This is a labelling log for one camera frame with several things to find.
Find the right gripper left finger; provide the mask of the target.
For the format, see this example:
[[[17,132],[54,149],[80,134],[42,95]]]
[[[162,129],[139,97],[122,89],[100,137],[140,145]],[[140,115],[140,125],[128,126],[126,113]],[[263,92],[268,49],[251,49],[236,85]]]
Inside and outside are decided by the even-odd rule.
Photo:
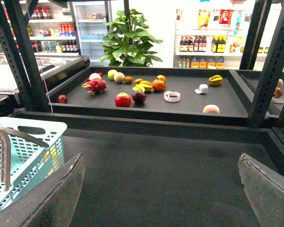
[[[85,174],[81,153],[0,212],[0,227],[68,227]]]

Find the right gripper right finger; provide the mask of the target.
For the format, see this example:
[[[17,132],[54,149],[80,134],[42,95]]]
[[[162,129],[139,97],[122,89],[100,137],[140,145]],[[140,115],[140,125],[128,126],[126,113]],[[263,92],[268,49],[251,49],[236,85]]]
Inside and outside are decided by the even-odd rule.
[[[284,177],[246,153],[238,161],[244,192],[262,227],[284,227]]]

